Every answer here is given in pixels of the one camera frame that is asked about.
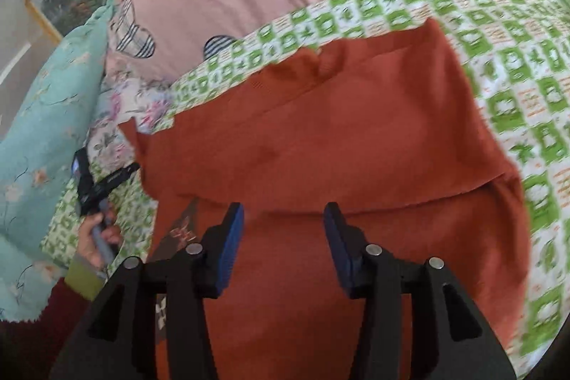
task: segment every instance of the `maroon sleeve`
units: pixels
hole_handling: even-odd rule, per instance
[[[89,301],[60,279],[51,291],[46,308],[34,322],[0,322],[8,343],[21,362],[48,378],[63,344],[84,314]]]

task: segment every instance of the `human hand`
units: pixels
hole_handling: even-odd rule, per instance
[[[118,225],[115,224],[115,213],[109,211],[107,213],[107,218],[109,218],[112,222],[112,225],[107,227],[101,233],[101,237],[104,241],[109,244],[117,245],[119,248],[123,245],[123,236],[121,235],[121,229]],[[97,213],[95,215],[87,216],[79,226],[78,232],[78,245],[77,245],[77,253],[84,257],[87,262],[89,262],[94,268],[97,270],[103,269],[105,265],[105,261],[97,250],[95,246],[95,242],[93,241],[93,237],[91,235],[91,231],[93,227],[100,224],[104,219],[103,213]]]

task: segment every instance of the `person's arm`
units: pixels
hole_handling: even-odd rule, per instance
[[[97,272],[103,268],[103,258],[91,238],[91,230],[103,219],[102,214],[86,217],[79,227],[78,249],[65,279],[53,287],[46,308],[34,322],[0,322],[0,373],[11,365],[10,376],[17,379],[47,379],[66,339],[103,286]],[[123,238],[118,226],[102,232],[104,240],[121,245]]]

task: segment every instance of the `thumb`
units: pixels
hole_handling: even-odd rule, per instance
[[[88,236],[93,230],[93,227],[100,224],[102,221],[103,221],[103,213],[97,213],[95,215],[86,216],[81,226],[79,227],[79,234]]]

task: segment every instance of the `metal bolt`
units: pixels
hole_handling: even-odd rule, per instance
[[[186,253],[188,253],[189,255],[199,255],[200,253],[202,253],[203,249],[204,247],[201,246],[199,243],[191,243],[186,247]]]
[[[382,247],[380,245],[376,245],[375,243],[370,243],[366,245],[366,252],[372,256],[378,256],[382,254]]]
[[[433,258],[429,258],[429,265],[434,269],[441,269],[444,267],[444,261],[434,256]]]
[[[123,266],[125,266],[127,269],[135,269],[136,266],[139,265],[139,262],[139,258],[136,256],[130,256],[123,262]]]

